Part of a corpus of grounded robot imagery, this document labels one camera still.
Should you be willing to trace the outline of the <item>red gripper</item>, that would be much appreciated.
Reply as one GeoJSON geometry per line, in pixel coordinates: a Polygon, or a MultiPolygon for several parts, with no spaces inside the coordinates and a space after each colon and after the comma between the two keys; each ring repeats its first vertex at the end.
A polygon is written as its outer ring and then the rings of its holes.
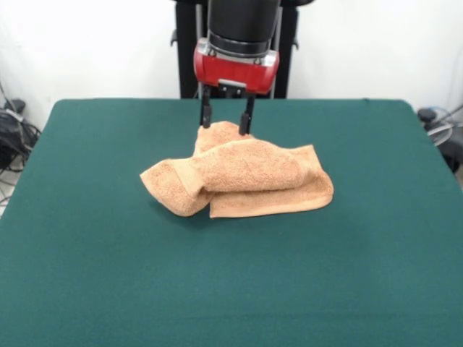
{"type": "Polygon", "coordinates": [[[262,58],[238,58],[218,53],[209,43],[197,43],[193,55],[197,80],[204,84],[201,97],[200,125],[211,126],[211,88],[221,85],[243,89],[249,94],[245,111],[241,115],[239,134],[250,133],[255,94],[271,91],[279,67],[279,52],[269,51],[262,58]]]}

